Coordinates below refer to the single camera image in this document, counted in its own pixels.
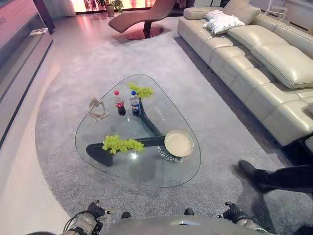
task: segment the white bowl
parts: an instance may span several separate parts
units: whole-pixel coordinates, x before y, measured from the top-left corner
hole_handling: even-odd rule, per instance
[[[176,157],[187,157],[194,150],[194,141],[187,132],[175,130],[165,136],[165,147]]]

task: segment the potted plant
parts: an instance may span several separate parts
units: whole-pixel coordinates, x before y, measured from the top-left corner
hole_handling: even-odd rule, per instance
[[[114,7],[116,8],[116,10],[118,10],[119,13],[123,12],[123,2],[122,0],[114,0],[113,2]]]
[[[122,13],[123,3],[121,0],[97,0],[99,6],[105,6],[108,16],[114,16],[114,7]]]

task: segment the glass tabletop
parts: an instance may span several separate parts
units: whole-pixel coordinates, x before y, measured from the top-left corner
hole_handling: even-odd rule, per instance
[[[140,117],[132,113],[129,84],[149,87],[154,94],[141,100]],[[114,103],[114,91],[124,100],[126,114],[120,116]],[[150,187],[175,187],[186,183],[198,172],[201,153],[196,136],[188,123],[161,87],[150,77],[135,74],[125,78],[102,98],[110,115],[95,122],[90,115],[81,121],[75,138],[79,156],[91,166],[125,180],[129,184]],[[165,148],[165,135],[172,130],[187,132],[194,142],[188,157],[178,158]],[[119,135],[121,139],[135,139],[144,143],[142,150],[110,152],[102,149],[106,135]]]

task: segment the artificial grapes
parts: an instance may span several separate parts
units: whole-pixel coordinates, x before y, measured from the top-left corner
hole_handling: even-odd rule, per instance
[[[133,139],[121,140],[120,136],[115,135],[105,137],[105,139],[103,140],[102,149],[108,150],[110,148],[110,153],[115,154],[117,150],[126,152],[129,149],[136,149],[140,151],[141,149],[143,149],[143,147],[144,144],[141,142],[135,141]]]
[[[131,91],[135,91],[136,93],[138,93],[138,96],[140,98],[149,98],[150,96],[152,96],[154,94],[152,88],[150,88],[150,87],[138,87],[134,83],[129,84],[129,89]]]

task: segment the chaise lounge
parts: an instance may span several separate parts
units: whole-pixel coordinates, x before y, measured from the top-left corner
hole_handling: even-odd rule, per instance
[[[167,17],[175,4],[176,0],[157,0],[153,7],[144,12],[123,13],[109,22],[109,26],[117,32],[123,33],[128,28],[139,22],[144,22],[143,30],[135,31],[127,38],[138,40],[154,37],[164,31],[161,27],[151,28],[152,22],[160,21]]]

